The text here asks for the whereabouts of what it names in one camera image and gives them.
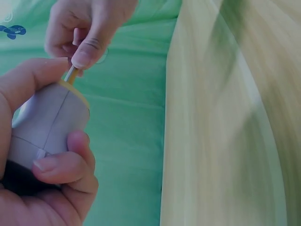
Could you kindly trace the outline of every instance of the knuckle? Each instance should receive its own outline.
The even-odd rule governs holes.
[[[97,38],[90,38],[85,41],[85,44],[96,50],[104,49],[104,43]]]

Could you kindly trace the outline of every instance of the fingernail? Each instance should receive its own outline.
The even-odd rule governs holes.
[[[71,59],[72,64],[79,69],[88,66],[90,64],[90,61],[90,56],[85,52],[79,52],[75,54]]]
[[[35,160],[33,162],[43,173],[52,171],[57,167],[58,161],[55,157],[46,157],[43,159]]]

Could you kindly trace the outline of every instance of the green fabric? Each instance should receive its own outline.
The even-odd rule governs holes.
[[[0,25],[21,25],[27,33],[11,40],[0,32],[0,73],[28,58],[47,57],[43,42],[55,1],[5,2],[0,19],[6,22]],[[180,0],[141,1],[104,59],[76,81],[91,104],[87,132],[100,184],[86,226],[159,225],[165,65],[180,6]]]

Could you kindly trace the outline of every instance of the yellow fabric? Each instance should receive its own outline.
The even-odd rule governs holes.
[[[183,0],[161,226],[301,225],[301,1]]]

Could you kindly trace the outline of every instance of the cylindrical object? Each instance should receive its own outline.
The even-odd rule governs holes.
[[[18,171],[31,170],[34,160],[67,152],[67,136],[83,130],[89,120],[87,100],[60,81],[36,92],[20,109],[12,126],[8,161]]]

